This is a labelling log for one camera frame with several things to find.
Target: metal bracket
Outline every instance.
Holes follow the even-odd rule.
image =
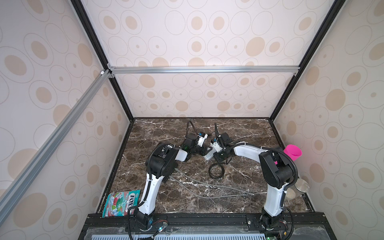
[[[107,63],[107,67],[108,67],[109,69],[114,69],[114,68],[115,68],[115,67],[112,66],[110,63]]]
[[[114,75],[111,73],[111,71],[109,71],[109,73],[108,73],[108,75],[107,75],[107,78],[113,78],[113,77],[114,77]]]

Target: candy bag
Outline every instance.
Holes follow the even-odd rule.
[[[140,190],[110,193],[104,206],[103,217],[126,216],[128,206],[136,206],[139,195]]]

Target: metal cup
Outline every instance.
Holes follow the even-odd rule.
[[[285,200],[288,201],[288,200],[295,199],[301,196],[303,193],[308,192],[309,189],[310,189],[309,184],[303,179],[299,178],[297,179],[297,182],[293,186],[287,189]]]

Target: pink cup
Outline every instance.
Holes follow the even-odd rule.
[[[288,145],[284,149],[284,152],[291,157],[292,161],[295,161],[303,154],[303,152],[300,150],[298,146],[295,146],[292,144]]]

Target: black frame edge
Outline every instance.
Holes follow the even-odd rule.
[[[272,128],[272,131],[273,133],[275,134],[275,137],[277,139],[277,142],[279,143],[279,146],[284,149],[285,148],[285,145],[283,143],[283,141],[281,140],[281,137],[275,127],[275,124],[273,123],[273,121],[271,119],[269,119],[269,124],[271,125],[271,128]],[[307,193],[304,193],[301,195],[304,202],[305,202],[305,205],[307,206],[307,209],[310,210],[311,212],[315,212],[314,208],[313,208],[313,205],[308,197],[308,194]]]
[[[129,139],[129,135],[131,134],[131,131],[132,131],[134,122],[135,122],[135,119],[133,119],[133,120],[130,121],[130,123],[129,123],[127,133],[126,133],[125,136],[124,136],[124,139],[123,139],[123,141],[122,141],[122,144],[121,144],[119,153],[118,153],[118,155],[117,155],[117,158],[116,158],[116,160],[115,160],[115,163],[113,164],[111,174],[109,175],[107,184],[106,184],[106,186],[105,186],[105,188],[104,188],[104,192],[103,192],[103,194],[102,194],[102,196],[101,196],[101,200],[100,200],[100,203],[99,203],[99,205],[98,205],[98,207],[97,207],[97,211],[96,211],[96,213],[102,213],[102,212],[103,212],[104,205],[105,205],[105,203],[106,203],[106,201],[107,201],[107,196],[108,196],[109,192],[111,191],[111,187],[112,187],[112,184],[113,184],[113,180],[115,179],[116,172],[117,172],[118,167],[119,167],[119,165],[120,165],[120,161],[121,161],[122,155],[123,155],[123,153],[124,153],[124,150],[125,150],[125,148],[126,148],[126,145],[127,145],[128,139]]]
[[[327,15],[324,18],[323,23],[321,24],[319,30],[317,31],[315,37],[313,38],[313,41],[311,45],[309,46],[307,52],[305,53],[303,59],[301,60],[299,67],[300,70],[296,75],[294,75],[288,84],[287,88],[285,89],[283,95],[281,96],[278,104],[276,105],[275,109],[272,112],[271,119],[274,121],[279,114],[281,108],[283,107],[285,101],[288,99],[289,95],[293,91],[293,88],[295,87],[297,81],[303,74],[305,68],[311,61],[311,58],[313,57],[314,53],[316,52],[317,48],[319,47],[321,41],[323,40],[324,36],[327,34],[329,28],[331,27],[333,20],[336,18],[337,14],[339,13],[341,7],[344,5],[344,2],[346,0],[335,0],[327,13]]]
[[[256,117],[252,117],[252,118],[247,118],[247,117],[227,117],[227,118],[219,118],[219,117],[197,117],[197,118],[194,118],[194,117],[172,117],[172,118],[166,118],[166,117],[156,117],[156,118],[153,118],[153,117],[135,117],[135,119],[260,119],[260,120],[269,120],[269,117],[264,117],[264,118],[256,118]]]
[[[108,59],[107,59],[107,57],[103,51],[103,48],[101,47],[99,39],[97,38],[96,32],[94,31],[94,29],[92,27],[91,21],[88,18],[88,15],[85,11],[85,8],[84,8],[81,0],[71,0],[71,3],[73,5],[73,8],[76,11],[77,16],[80,19],[81,24],[83,25],[85,32],[88,35],[89,41],[91,42],[93,49],[95,50],[97,57],[99,58],[99,60],[101,62],[101,65],[103,66],[104,69],[109,69]],[[128,116],[128,119],[130,121],[133,121],[134,118],[133,118],[132,112],[129,109],[127,101],[125,100],[125,98],[122,94],[121,88],[120,88],[116,78],[114,77],[114,75],[112,75],[112,76],[113,76],[113,78],[110,78],[109,81],[111,82],[112,87],[115,90],[116,95],[119,98],[119,101],[120,101],[125,113]]]

